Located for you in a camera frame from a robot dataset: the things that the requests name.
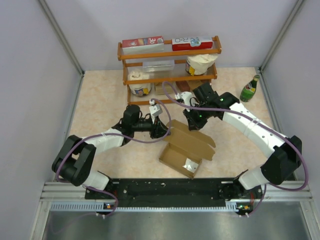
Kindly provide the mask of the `brown cardboard box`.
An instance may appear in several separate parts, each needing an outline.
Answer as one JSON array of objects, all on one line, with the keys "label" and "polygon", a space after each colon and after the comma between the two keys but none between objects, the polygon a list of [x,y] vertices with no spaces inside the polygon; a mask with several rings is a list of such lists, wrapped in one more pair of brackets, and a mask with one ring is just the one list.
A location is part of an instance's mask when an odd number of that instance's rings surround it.
[{"label": "brown cardboard box", "polygon": [[[190,131],[186,124],[175,119],[171,122],[170,135],[164,141],[167,145],[159,161],[190,179],[195,177],[202,161],[211,161],[216,153],[216,143],[210,136],[200,131]],[[187,158],[198,163],[195,173],[183,168]]]}]

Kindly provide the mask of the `small plastic bag packet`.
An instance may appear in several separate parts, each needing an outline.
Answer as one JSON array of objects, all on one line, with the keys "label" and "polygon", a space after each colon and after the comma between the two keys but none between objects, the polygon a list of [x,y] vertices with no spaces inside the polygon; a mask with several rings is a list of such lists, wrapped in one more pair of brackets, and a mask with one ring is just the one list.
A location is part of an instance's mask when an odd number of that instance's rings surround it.
[{"label": "small plastic bag packet", "polygon": [[191,159],[187,158],[185,160],[185,164],[183,165],[183,168],[188,170],[191,173],[195,173],[198,169],[199,164],[197,162],[192,161]]}]

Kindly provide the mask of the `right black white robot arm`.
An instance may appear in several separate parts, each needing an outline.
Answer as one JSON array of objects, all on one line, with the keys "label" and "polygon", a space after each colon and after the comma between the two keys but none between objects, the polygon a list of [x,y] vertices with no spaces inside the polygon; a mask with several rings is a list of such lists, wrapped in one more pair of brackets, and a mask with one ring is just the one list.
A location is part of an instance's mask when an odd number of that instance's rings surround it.
[{"label": "right black white robot arm", "polygon": [[280,185],[300,167],[302,141],[297,136],[290,138],[270,129],[251,114],[240,100],[229,92],[219,95],[206,82],[192,92],[177,96],[187,106],[183,111],[191,131],[202,129],[211,117],[232,125],[250,139],[264,154],[266,162],[241,173],[233,185],[233,192],[245,198],[252,188],[273,184]]}]

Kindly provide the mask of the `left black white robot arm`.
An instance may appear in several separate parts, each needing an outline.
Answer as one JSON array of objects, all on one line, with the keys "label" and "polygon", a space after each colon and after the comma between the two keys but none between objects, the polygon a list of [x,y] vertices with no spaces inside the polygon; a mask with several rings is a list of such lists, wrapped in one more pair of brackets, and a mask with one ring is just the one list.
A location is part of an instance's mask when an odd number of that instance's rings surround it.
[{"label": "left black white robot arm", "polygon": [[153,142],[162,140],[169,134],[168,127],[159,118],[162,112],[159,104],[153,104],[149,113],[142,116],[138,105],[128,105],[119,122],[107,131],[83,138],[69,136],[51,166],[52,171],[60,180],[76,187],[95,188],[102,198],[109,198],[114,187],[108,176],[92,170],[95,156],[125,146],[136,132],[148,132]]}]

